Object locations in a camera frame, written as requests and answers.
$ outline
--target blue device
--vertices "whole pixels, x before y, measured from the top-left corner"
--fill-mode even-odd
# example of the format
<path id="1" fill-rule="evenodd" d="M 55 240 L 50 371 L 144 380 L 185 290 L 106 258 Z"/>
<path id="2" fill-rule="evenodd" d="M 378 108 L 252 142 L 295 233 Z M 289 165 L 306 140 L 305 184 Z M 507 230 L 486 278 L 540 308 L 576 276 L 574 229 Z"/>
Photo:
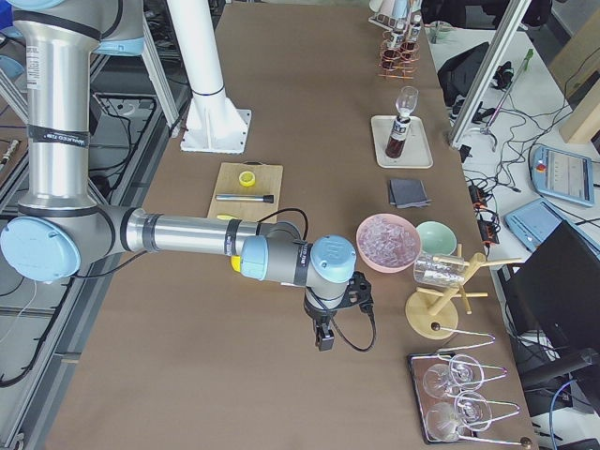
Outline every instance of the blue device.
<path id="1" fill-rule="evenodd" d="M 588 157 L 541 145 L 533 153 L 531 173 L 540 194 L 593 206 L 593 168 Z"/>
<path id="2" fill-rule="evenodd" d="M 573 227 L 600 259 L 600 246 L 546 199 L 534 200 L 504 216 L 508 229 L 531 252 L 535 251 L 562 221 Z"/>

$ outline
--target black tape band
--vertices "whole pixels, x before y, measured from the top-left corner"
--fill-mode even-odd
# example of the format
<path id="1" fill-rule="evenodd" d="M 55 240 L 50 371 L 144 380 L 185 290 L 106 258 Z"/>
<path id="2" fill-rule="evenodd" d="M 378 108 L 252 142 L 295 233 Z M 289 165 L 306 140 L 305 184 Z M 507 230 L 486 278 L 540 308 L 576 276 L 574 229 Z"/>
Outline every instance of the black tape band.
<path id="1" fill-rule="evenodd" d="M 116 30 L 117 27 L 119 26 L 121 19 L 123 19 L 123 0 L 118 0 L 117 3 L 118 3 L 118 5 L 117 5 L 116 16 L 114 17 L 114 21 L 112 21 L 112 25 L 110 26 L 110 28 L 108 30 L 106 30 L 104 33 L 102 33 L 102 35 L 100 36 L 100 38 L 102 38 L 102 39 L 107 38 L 112 33 L 114 33 L 114 30 Z"/>
<path id="2" fill-rule="evenodd" d="M 80 218 L 91 216 L 98 212 L 97 206 L 80 209 L 49 209 L 49 208 L 30 208 L 29 206 L 19 205 L 19 212 L 26 216 L 35 218 Z"/>
<path id="3" fill-rule="evenodd" d="M 298 255 L 296 257 L 296 270 L 293 274 L 294 286 L 306 286 L 308 278 L 308 267 L 310 266 L 310 250 L 312 244 L 308 242 L 298 246 Z"/>
<path id="4" fill-rule="evenodd" d="M 87 131 L 63 131 L 60 129 L 27 126 L 27 136 L 34 143 L 65 143 L 76 147 L 87 148 L 90 144 L 90 133 Z"/>
<path id="5" fill-rule="evenodd" d="M 109 226 L 109 229 L 111 230 L 111 246 L 109 247 L 108 251 L 106 252 L 106 255 L 108 255 L 114 247 L 114 241 L 116 240 L 116 230 L 114 229 L 114 224 L 113 221 L 111 220 L 111 217 L 108 215 L 108 213 L 106 211 L 104 211 L 102 208 L 98 208 L 97 209 L 97 213 L 100 214 L 104 220 L 106 220 L 106 223 Z"/>
<path id="6" fill-rule="evenodd" d="M 157 226 L 157 221 L 160 216 L 162 216 L 162 214 L 151 214 L 143 222 L 142 244 L 146 250 L 153 253 L 160 251 L 160 248 L 157 247 L 157 241 L 154 236 L 155 227 Z"/>
<path id="7" fill-rule="evenodd" d="M 128 223 L 133 211 L 136 208 L 129 208 L 126 213 L 123 215 L 123 219 L 121 220 L 121 227 L 119 228 L 119 237 L 121 238 L 121 246 L 127 251 L 131 251 L 131 248 L 128 245 Z"/>
<path id="8" fill-rule="evenodd" d="M 225 84 L 223 84 L 221 86 L 221 88 L 218 91 L 215 92 L 211 92 L 210 94 L 203 94 L 201 92 L 196 92 L 193 89 L 191 90 L 191 92 L 193 92 L 194 94 L 196 94 L 197 96 L 202 96 L 202 97 L 211 97 L 211 96 L 215 96 L 216 94 L 218 94 L 219 92 L 221 92 L 223 89 L 225 89 Z"/>
<path id="9" fill-rule="evenodd" d="M 59 28 L 65 28 L 66 30 L 74 31 L 75 33 L 80 33 L 95 40 L 100 40 L 100 31 L 96 28 L 92 28 L 91 26 L 87 26 L 82 23 L 70 21 L 69 19 L 63 19 L 62 17 L 43 14 L 41 12 L 15 9 L 12 11 L 12 21 L 45 23 L 47 25 L 54 25 Z"/>
<path id="10" fill-rule="evenodd" d="M 240 219 L 232 218 L 227 224 L 225 241 L 223 242 L 223 252 L 227 256 L 237 255 L 235 251 L 235 237 L 237 236 L 237 229 L 240 227 L 240 223 L 242 223 Z"/>

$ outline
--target wooden cutting board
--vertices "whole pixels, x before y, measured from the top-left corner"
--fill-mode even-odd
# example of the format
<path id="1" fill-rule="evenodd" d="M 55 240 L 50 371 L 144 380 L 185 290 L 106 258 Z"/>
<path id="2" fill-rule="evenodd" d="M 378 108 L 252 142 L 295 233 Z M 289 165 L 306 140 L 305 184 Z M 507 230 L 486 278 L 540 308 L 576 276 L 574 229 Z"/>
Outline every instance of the wooden cutting board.
<path id="1" fill-rule="evenodd" d="M 239 183 L 239 175 L 243 171 L 251 171 L 256 176 L 256 183 L 252 187 L 243 187 Z M 248 221 L 257 221 L 269 214 L 275 213 L 279 208 L 279 193 L 281 191 L 281 178 L 283 166 L 269 164 L 253 165 L 231 162 L 221 163 L 218 171 L 217 182 L 213 192 L 213 199 L 208 209 L 208 218 L 218 215 L 228 215 Z M 263 202 L 218 202 L 217 194 L 243 194 L 275 196 L 273 203 Z M 275 222 L 277 217 L 271 217 L 265 222 Z"/>

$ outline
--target crushed ice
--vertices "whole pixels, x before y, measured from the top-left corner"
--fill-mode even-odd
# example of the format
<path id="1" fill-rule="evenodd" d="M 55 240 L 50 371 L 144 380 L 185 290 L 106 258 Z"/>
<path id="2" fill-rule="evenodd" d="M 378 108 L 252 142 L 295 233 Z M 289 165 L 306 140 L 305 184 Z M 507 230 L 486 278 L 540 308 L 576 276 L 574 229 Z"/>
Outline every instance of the crushed ice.
<path id="1" fill-rule="evenodd" d="M 416 239 L 401 225 L 374 217 L 358 236 L 358 246 L 367 258 L 384 267 L 410 264 L 419 253 Z"/>

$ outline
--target yellow bottle cap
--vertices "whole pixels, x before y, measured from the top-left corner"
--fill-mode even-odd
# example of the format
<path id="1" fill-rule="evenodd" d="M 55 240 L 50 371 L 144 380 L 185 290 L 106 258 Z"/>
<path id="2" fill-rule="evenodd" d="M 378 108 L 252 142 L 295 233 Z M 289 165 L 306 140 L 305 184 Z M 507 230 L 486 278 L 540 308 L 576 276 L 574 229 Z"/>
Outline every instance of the yellow bottle cap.
<path id="1" fill-rule="evenodd" d="M 242 270 L 242 258 L 240 258 L 239 256 L 232 256 L 231 263 L 235 272 L 239 272 Z"/>
<path id="2" fill-rule="evenodd" d="M 251 171 L 243 171 L 239 176 L 240 185 L 244 188 L 249 188 L 250 186 L 254 186 L 256 183 L 256 176 L 254 176 L 254 172 Z"/>

